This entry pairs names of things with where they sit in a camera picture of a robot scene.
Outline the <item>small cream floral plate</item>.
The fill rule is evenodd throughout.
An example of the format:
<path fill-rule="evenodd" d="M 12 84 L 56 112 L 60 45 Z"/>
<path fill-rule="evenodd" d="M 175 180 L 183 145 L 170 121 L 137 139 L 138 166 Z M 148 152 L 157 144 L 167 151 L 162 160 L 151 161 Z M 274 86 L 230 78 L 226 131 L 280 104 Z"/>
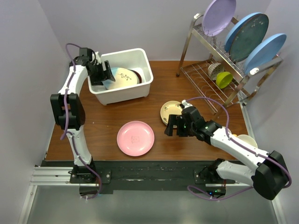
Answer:
<path fill-rule="evenodd" d="M 178 101 L 168 101 L 163 104 L 160 109 L 160 117 L 165 125 L 168 124 L 169 115 L 180 115 L 182 113 L 182 108 Z"/>

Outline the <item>blue cream leaf plate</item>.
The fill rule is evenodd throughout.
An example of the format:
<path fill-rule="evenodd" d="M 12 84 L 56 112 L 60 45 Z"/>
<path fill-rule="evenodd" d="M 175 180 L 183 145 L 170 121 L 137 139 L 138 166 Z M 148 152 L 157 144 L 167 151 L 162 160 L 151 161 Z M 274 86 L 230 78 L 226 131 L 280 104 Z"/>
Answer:
<path fill-rule="evenodd" d="M 138 84 L 138 78 L 132 70 L 125 68 L 111 68 L 115 82 L 110 80 L 103 81 L 107 90 L 118 89 Z"/>

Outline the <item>red rimmed beige plate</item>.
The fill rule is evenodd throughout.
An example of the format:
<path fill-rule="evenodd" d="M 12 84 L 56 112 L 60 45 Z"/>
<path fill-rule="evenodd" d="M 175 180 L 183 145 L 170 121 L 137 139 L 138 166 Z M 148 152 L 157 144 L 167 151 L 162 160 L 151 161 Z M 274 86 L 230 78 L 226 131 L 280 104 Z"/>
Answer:
<path fill-rule="evenodd" d="M 134 71 L 134 70 L 132 70 L 134 73 L 135 73 L 135 75 L 137 76 L 137 78 L 138 78 L 138 83 L 139 84 L 141 84 L 142 83 L 142 78 L 141 78 L 141 75 L 137 72 L 137 71 Z"/>

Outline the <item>pink plastic plate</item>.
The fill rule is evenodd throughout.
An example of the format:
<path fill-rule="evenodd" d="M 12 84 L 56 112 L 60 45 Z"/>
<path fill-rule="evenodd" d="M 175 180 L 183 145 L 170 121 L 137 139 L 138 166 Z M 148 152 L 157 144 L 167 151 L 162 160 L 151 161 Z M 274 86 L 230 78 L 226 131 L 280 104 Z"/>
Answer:
<path fill-rule="evenodd" d="M 155 135 L 152 128 L 142 121 L 124 124 L 117 133 L 117 145 L 128 156 L 145 155 L 154 145 Z"/>

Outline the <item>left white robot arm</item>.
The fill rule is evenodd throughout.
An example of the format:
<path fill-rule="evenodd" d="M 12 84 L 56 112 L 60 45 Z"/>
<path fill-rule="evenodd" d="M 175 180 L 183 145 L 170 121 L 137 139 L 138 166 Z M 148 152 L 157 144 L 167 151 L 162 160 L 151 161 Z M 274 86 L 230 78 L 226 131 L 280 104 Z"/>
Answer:
<path fill-rule="evenodd" d="M 72 182 L 101 183 L 96 172 L 84 134 L 85 111 L 79 95 L 84 81 L 89 78 L 92 85 L 102 85 L 103 81 L 115 81 L 108 61 L 90 48 L 79 48 L 79 55 L 72 57 L 69 75 L 57 94 L 50 97 L 55 123 L 61 127 L 61 139 L 68 138 L 74 155 Z"/>

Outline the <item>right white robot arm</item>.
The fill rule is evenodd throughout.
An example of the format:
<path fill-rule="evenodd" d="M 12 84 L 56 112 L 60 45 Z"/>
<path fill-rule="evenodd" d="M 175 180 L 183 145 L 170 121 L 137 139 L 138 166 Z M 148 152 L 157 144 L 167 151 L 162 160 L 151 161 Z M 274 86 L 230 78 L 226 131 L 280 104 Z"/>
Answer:
<path fill-rule="evenodd" d="M 174 129 L 179 137 L 196 137 L 241 162 L 236 164 L 216 159 L 198 173 L 202 179 L 213 183 L 221 180 L 241 182 L 268 200 L 273 200 L 282 189 L 288 188 L 292 183 L 284 158 L 279 152 L 268 153 L 258 149 L 233 136 L 215 121 L 205 121 L 194 106 L 185 106 L 180 115 L 169 115 L 164 133 L 172 136 Z"/>

